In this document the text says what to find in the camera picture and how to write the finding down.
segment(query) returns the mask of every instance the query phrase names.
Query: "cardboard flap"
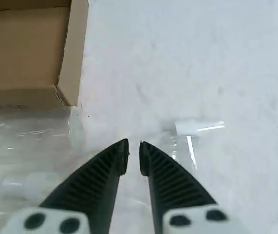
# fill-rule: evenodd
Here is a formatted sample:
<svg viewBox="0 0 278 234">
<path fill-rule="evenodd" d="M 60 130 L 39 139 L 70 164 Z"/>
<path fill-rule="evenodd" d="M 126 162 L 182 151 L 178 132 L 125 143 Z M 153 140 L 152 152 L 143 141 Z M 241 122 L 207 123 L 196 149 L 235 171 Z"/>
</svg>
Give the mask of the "cardboard flap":
<svg viewBox="0 0 278 234">
<path fill-rule="evenodd" d="M 67 39 L 58 88 L 67 104 L 76 106 L 79 92 L 83 48 L 87 27 L 89 4 L 87 0 L 73 0 Z"/>
<path fill-rule="evenodd" d="M 69 9 L 0 11 L 0 87 L 56 84 Z"/>
</svg>

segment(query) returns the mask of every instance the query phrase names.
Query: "brown cardboard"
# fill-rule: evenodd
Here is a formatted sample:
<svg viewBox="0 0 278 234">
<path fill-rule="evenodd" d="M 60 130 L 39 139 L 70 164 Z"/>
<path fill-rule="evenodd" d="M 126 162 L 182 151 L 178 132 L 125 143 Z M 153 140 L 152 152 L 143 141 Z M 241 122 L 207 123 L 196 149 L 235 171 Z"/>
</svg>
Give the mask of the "brown cardboard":
<svg viewBox="0 0 278 234">
<path fill-rule="evenodd" d="M 0 0 L 0 112 L 77 105 L 87 14 L 87 0 Z"/>
</svg>

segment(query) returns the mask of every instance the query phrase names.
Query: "white table surface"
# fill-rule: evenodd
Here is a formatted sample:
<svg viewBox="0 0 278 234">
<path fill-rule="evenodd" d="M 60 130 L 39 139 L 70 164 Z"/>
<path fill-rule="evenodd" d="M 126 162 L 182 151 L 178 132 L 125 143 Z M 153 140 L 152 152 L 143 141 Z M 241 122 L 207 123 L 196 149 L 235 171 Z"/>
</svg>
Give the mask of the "white table surface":
<svg viewBox="0 0 278 234">
<path fill-rule="evenodd" d="M 111 233 L 153 233 L 142 136 L 184 117 L 226 128 L 200 182 L 255 234 L 278 234 L 278 0 L 91 0 L 80 90 L 88 146 L 129 137 Z"/>
</svg>

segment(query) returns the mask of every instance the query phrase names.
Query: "white cylindrical object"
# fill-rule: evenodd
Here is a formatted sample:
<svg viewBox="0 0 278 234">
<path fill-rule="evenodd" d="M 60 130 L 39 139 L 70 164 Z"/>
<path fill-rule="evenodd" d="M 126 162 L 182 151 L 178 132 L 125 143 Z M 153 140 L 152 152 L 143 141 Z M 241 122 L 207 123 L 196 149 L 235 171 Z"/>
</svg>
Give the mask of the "white cylindrical object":
<svg viewBox="0 0 278 234">
<path fill-rule="evenodd" d="M 24 197 L 25 178 L 7 177 L 1 183 L 0 192 L 8 197 Z"/>
<path fill-rule="evenodd" d="M 6 197 L 19 197 L 32 204 L 42 202 L 61 183 L 57 173 L 34 172 L 24 177 L 7 177 L 2 181 L 0 192 Z"/>
<path fill-rule="evenodd" d="M 193 136 L 199 137 L 202 132 L 224 128 L 224 122 L 208 122 L 198 121 L 192 118 L 179 120 L 175 122 L 175 127 L 178 136 Z"/>
</svg>

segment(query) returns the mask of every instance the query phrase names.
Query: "clear plastic sheet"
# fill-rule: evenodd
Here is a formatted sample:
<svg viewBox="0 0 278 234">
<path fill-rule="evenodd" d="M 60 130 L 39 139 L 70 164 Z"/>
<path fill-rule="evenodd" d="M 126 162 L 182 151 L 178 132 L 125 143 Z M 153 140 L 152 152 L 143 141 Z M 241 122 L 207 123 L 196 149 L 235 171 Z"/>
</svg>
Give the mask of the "clear plastic sheet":
<svg viewBox="0 0 278 234">
<path fill-rule="evenodd" d="M 85 144 L 77 108 L 1 115 L 0 228 L 88 161 Z"/>
</svg>

